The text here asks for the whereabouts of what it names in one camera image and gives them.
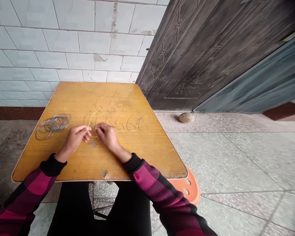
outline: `table top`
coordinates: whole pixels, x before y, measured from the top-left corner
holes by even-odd
[[[71,126],[44,141],[35,138],[38,125],[60,113],[72,116],[72,126],[94,126],[100,122],[116,126],[119,142],[126,150],[145,159],[168,179],[187,177],[185,165],[137,84],[61,82],[15,167],[14,181],[23,181],[41,161],[60,150]],[[97,136],[94,128],[91,134]],[[121,163],[98,138],[82,142],[57,178],[87,180],[130,180]]]

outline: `coiled wire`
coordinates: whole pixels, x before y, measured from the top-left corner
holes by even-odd
[[[42,121],[35,132],[35,138],[43,141],[51,138],[54,133],[64,131],[69,126],[71,118],[70,114],[61,113]]]

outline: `ball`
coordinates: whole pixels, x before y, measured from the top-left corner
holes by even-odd
[[[190,112],[187,112],[187,113],[182,113],[180,116],[179,116],[179,120],[182,122],[182,123],[190,123],[192,121],[194,121],[196,119],[195,115],[190,113]]]

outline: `plastic stool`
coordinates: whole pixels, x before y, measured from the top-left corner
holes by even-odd
[[[194,205],[198,205],[201,199],[200,187],[196,177],[191,170],[186,166],[188,170],[188,177],[185,179],[171,179],[168,180],[178,191],[184,194],[184,197]]]

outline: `sleeve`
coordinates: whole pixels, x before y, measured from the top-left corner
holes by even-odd
[[[197,214],[197,207],[184,198],[182,192],[177,191],[155,167],[141,160],[135,153],[132,155],[124,168],[153,202],[169,236],[217,235],[206,220]]]
[[[28,235],[35,218],[33,212],[67,164],[57,161],[54,155],[41,162],[0,207],[0,235]]]

